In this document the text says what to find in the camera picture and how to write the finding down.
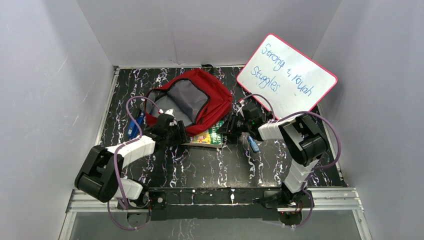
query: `blue object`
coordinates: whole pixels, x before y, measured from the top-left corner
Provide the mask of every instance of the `blue object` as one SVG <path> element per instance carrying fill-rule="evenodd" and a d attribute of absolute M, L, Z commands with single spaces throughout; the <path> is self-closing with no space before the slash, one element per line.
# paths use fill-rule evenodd
<path fill-rule="evenodd" d="M 135 119 L 138 125 L 140 126 L 142 125 L 144 118 L 145 118 L 145 115 L 143 111 L 140 109 L 140 112 L 138 113 L 137 118 Z M 126 136 L 131 140 L 136 138 L 138 134 L 139 134 L 139 129 L 137 128 L 135 122 L 131 121 L 129 123 L 128 131 L 126 132 Z"/>
<path fill-rule="evenodd" d="M 249 144 L 250 144 L 250 148 L 252 149 L 252 151 L 254 152 L 254 153 L 258 153 L 259 152 L 259 147 L 258 147 L 258 144 L 255 142 L 255 140 L 253 139 L 253 137 L 251 137 L 251 136 L 248 136 L 247 137 L 247 141 L 249 142 Z"/>

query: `whiteboard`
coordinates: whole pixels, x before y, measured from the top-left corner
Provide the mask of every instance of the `whiteboard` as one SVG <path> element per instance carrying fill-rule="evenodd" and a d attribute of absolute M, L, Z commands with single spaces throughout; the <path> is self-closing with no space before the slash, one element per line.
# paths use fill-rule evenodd
<path fill-rule="evenodd" d="M 337 83 L 337 77 L 274 34 L 269 34 L 237 76 L 248 92 L 271 103 L 277 118 L 310 111 Z M 267 110 L 270 106 L 255 99 Z"/>

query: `gray backpack lining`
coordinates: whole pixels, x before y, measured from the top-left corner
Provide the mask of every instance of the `gray backpack lining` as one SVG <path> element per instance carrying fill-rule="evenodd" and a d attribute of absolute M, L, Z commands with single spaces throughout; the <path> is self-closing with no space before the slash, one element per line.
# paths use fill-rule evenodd
<path fill-rule="evenodd" d="M 196 122 L 196 117 L 209 100 L 209 96 L 188 79 L 175 81 L 167 92 L 153 90 L 148 98 L 153 100 L 164 112 L 173 109 L 176 120 L 182 120 L 186 127 Z M 149 101 L 146 105 L 146 111 L 153 117 L 159 116 L 158 111 Z"/>

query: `glass panel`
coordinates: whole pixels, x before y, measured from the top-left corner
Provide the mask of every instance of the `glass panel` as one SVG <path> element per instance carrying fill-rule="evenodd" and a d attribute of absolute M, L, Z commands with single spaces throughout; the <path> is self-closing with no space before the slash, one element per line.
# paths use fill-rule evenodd
<path fill-rule="evenodd" d="M 127 223 L 125 212 L 114 212 L 119 223 Z M 144 213 L 137 217 L 146 221 Z M 151 221 L 140 230 L 126 231 L 113 224 L 107 212 L 78 212 L 70 239 L 279 239 L 279 240 L 360 240 L 351 210 L 314 211 L 309 221 L 295 229 L 279 221 L 261 219 L 174 219 Z"/>

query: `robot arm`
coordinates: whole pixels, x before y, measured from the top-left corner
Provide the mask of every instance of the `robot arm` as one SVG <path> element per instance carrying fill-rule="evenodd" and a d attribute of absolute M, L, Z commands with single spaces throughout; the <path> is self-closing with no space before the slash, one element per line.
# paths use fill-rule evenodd
<path fill-rule="evenodd" d="M 271 121 L 272 112 L 262 117 L 253 103 L 233 112 L 218 130 L 228 136 L 239 137 L 249 133 L 257 141 L 284 140 L 293 160 L 281 192 L 264 195 L 257 200 L 266 208 L 290 206 L 305 196 L 302 186 L 330 144 L 310 115 L 303 114 L 292 121 Z"/>
<path fill-rule="evenodd" d="M 158 146 L 176 146 L 189 141 L 183 121 L 176 121 L 169 111 L 162 113 L 156 124 L 147 127 L 144 135 L 131 144 L 92 147 L 75 179 L 75 187 L 103 203 L 114 197 L 122 198 L 114 166 L 114 153 L 119 146 L 124 145 L 117 155 L 120 173 L 130 163 L 153 154 Z M 135 180 L 121 178 L 121 182 L 126 197 L 131 200 L 138 200 L 148 190 L 146 185 Z"/>

